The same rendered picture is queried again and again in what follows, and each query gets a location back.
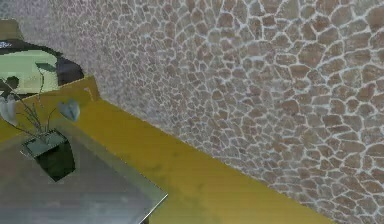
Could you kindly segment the grey glass table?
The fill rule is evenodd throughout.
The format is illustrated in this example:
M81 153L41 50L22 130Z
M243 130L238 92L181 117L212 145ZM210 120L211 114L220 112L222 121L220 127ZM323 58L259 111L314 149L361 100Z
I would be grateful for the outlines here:
M144 224L167 192L80 128L56 124L75 170L54 181L19 134L0 141L0 224Z

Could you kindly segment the house plant in black pot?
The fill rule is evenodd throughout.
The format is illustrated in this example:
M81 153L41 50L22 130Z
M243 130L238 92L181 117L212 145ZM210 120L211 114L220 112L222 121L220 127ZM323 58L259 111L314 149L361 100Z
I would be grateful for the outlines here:
M77 121L80 116L79 103L74 99L59 102L47 115L46 123L43 123L35 104L29 106L16 92L19 84L16 77L11 79L15 81L14 85L11 85L8 79L0 78L0 118L29 136L29 139L22 143L21 153L33 158L45 173L57 182L72 173L76 165L68 138L51 126L51 116L58 110L67 120ZM22 128L17 121L16 101L20 101L24 106L24 117L36 129L35 132Z

